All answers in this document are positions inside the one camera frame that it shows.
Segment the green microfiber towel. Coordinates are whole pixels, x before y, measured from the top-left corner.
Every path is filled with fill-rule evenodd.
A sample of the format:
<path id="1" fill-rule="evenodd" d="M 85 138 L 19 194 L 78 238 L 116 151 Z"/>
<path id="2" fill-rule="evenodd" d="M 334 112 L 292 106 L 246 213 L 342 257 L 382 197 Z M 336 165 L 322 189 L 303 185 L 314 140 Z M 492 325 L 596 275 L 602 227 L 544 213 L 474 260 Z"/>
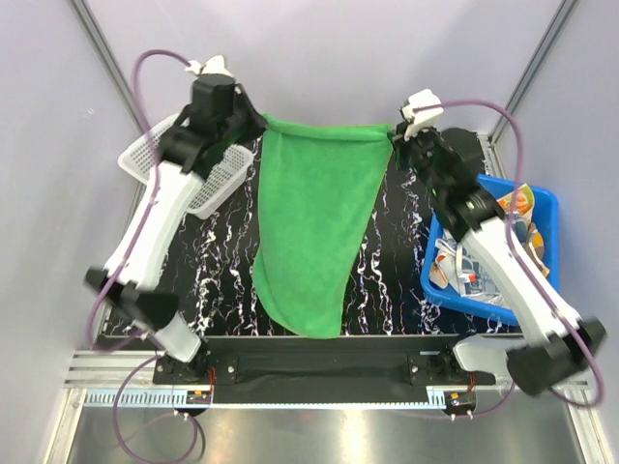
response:
<path id="1" fill-rule="evenodd" d="M 266 122 L 255 292 L 288 331 L 335 338 L 349 274 L 392 155 L 393 127 L 311 126 L 273 116 Z"/>

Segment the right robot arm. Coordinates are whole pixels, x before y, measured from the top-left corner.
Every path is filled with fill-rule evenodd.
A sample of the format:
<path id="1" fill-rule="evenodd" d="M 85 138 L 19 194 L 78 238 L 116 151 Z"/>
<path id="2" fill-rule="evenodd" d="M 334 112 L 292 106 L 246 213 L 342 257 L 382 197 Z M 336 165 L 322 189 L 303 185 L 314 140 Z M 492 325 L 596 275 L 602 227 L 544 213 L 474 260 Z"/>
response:
<path id="1" fill-rule="evenodd" d="M 439 359 L 442 377 L 456 384 L 473 371 L 508 376 L 524 393 L 537 396 L 585 370 L 598 374 L 603 323 L 583 318 L 552 287 L 517 241 L 503 208 L 442 133 L 401 122 L 389 138 L 398 167 L 415 173 L 441 226 L 488 272 L 524 340 L 500 345 L 468 336 Z"/>

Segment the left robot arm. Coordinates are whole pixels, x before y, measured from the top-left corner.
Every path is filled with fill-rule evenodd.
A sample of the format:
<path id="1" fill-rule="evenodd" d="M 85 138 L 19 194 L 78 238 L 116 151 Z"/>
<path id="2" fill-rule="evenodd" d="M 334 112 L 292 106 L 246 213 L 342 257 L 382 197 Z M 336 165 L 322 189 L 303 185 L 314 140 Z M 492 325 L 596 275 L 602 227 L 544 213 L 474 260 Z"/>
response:
<path id="1" fill-rule="evenodd" d="M 186 215 L 207 218 L 244 183 L 253 156 L 247 144 L 266 129 L 241 84 L 223 74 L 192 84 L 192 99 L 131 146 L 155 159 L 146 190 L 119 246 L 85 282 L 163 352 L 162 372 L 197 383 L 212 373 L 207 343 L 179 311 L 180 299 L 159 290 L 160 271 Z"/>

